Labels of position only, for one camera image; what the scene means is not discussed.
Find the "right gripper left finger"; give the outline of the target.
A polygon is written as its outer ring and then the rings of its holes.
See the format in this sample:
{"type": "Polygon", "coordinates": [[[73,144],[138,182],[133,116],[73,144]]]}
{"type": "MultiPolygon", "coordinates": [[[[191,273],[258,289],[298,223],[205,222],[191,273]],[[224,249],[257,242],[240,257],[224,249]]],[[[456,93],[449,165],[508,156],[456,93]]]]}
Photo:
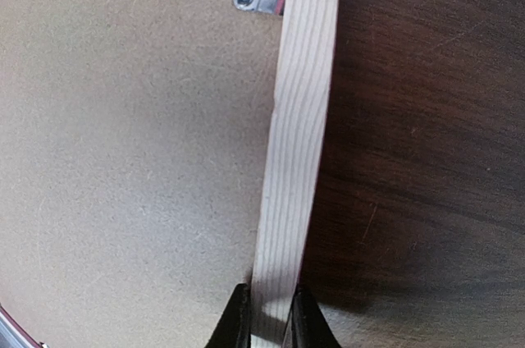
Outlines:
{"type": "Polygon", "coordinates": [[[250,286],[238,284],[205,348],[249,348],[251,346],[250,286]]]}

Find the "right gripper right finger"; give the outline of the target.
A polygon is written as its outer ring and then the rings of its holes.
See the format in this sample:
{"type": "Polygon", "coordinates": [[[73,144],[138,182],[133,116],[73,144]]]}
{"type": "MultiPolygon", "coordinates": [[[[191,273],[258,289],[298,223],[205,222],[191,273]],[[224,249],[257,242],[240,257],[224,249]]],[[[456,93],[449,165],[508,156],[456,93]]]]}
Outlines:
{"type": "Polygon", "coordinates": [[[341,348],[315,297],[305,285],[296,288],[289,325],[293,348],[341,348]]]}

